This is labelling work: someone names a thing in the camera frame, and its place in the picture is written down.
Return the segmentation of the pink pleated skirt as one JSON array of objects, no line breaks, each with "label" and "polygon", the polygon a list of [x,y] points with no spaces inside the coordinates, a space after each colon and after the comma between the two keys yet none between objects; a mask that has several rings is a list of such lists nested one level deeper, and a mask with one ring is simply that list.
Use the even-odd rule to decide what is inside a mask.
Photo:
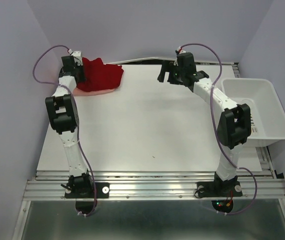
[{"label": "pink pleated skirt", "polygon": [[68,94],[75,96],[95,96],[113,92],[119,87],[121,79],[114,85],[113,82],[99,81],[103,80],[98,78],[91,80],[87,79],[85,82],[76,82],[73,72],[63,72],[61,69],[58,75],[58,87],[56,88],[53,96],[61,97]]}]

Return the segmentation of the red skirt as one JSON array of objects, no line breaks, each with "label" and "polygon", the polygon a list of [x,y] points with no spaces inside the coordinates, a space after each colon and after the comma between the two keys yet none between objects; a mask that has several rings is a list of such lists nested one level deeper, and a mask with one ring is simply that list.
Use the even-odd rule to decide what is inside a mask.
[{"label": "red skirt", "polygon": [[120,65],[104,64],[101,58],[82,58],[84,82],[77,89],[85,93],[115,90],[121,85],[124,70]]}]

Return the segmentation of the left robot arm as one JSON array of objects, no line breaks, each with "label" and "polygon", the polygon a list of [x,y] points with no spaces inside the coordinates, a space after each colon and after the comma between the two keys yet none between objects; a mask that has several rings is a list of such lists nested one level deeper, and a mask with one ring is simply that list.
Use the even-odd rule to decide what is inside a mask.
[{"label": "left robot arm", "polygon": [[54,94],[45,99],[51,128],[58,134],[66,155],[69,169],[65,189],[68,199],[87,198],[94,193],[94,185],[79,146],[79,116],[72,96],[77,84],[85,81],[83,57],[80,51],[63,56]]}]

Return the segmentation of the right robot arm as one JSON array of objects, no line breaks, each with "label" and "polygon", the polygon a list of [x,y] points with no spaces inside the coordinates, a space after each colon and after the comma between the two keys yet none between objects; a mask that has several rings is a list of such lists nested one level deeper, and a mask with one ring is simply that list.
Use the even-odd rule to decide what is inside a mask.
[{"label": "right robot arm", "polygon": [[205,71],[197,70],[190,52],[179,53],[176,61],[164,60],[157,80],[187,87],[210,107],[220,158],[213,181],[197,182],[195,197],[241,197],[237,167],[243,145],[251,135],[250,107],[229,98],[214,85]]}]

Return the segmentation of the white backdrop board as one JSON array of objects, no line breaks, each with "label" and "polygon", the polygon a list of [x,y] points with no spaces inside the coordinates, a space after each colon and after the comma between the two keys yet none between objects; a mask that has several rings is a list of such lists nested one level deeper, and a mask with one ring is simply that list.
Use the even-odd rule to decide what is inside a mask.
[{"label": "white backdrop board", "polygon": [[[114,65],[121,65],[121,64],[127,64],[127,63],[138,63],[142,61],[175,61],[174,58],[168,58],[168,57],[143,57],[143,58],[135,58],[135,59],[128,59],[128,60],[120,60],[120,61],[114,61],[114,62],[108,62],[108,64],[114,64]],[[218,61],[209,61],[209,60],[194,60],[196,64],[214,64],[218,65]],[[222,65],[234,65],[235,62],[232,61],[222,61]]]}]

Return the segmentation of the white plastic bin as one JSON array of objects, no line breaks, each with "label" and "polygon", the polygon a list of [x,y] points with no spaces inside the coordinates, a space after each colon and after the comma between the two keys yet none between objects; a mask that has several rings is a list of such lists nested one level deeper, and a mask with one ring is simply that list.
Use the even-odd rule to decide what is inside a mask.
[{"label": "white plastic bin", "polygon": [[259,78],[224,78],[222,91],[251,112],[251,135],[246,147],[268,147],[285,140],[285,111],[273,84]]}]

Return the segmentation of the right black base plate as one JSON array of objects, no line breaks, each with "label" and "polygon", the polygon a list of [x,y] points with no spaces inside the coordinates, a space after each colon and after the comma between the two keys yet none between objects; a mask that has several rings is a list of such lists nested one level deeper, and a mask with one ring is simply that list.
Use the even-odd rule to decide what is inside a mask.
[{"label": "right black base plate", "polygon": [[227,197],[242,197],[243,192],[240,183],[231,183],[227,185],[219,185],[213,181],[201,181],[197,183],[199,198],[216,198],[223,199]]}]

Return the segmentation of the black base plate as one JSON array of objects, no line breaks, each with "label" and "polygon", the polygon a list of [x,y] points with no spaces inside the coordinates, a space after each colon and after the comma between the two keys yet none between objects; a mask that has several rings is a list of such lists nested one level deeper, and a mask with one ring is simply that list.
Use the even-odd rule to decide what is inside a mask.
[{"label": "black base plate", "polygon": [[223,199],[227,197],[242,197],[243,192],[240,183],[231,183],[227,185],[219,185],[213,181],[201,181],[197,183],[199,198],[216,198]]},{"label": "black base plate", "polygon": [[66,199],[108,199],[110,192],[110,184],[108,182],[96,182],[89,188],[78,190],[65,189],[64,197]]}]

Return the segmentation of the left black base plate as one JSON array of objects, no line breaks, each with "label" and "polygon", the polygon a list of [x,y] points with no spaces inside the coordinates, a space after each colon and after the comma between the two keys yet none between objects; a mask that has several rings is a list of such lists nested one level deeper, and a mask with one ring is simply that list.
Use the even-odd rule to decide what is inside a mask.
[{"label": "left black base plate", "polygon": [[78,190],[65,189],[64,197],[66,199],[108,199],[110,192],[110,184],[108,182],[96,182],[89,188]]}]

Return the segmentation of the aluminium rail frame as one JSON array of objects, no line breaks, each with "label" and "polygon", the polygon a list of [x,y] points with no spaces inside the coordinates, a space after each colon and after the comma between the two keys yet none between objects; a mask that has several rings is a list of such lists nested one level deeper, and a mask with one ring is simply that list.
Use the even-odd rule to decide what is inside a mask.
[{"label": "aluminium rail frame", "polygon": [[160,83],[160,65],[123,65],[121,86],[78,96],[80,142],[98,183],[93,215],[65,197],[68,162],[49,127],[36,175],[26,184],[16,240],[285,240],[285,181],[264,148],[245,148],[242,197],[232,215],[194,196],[211,182],[220,151],[209,106],[183,86]]}]

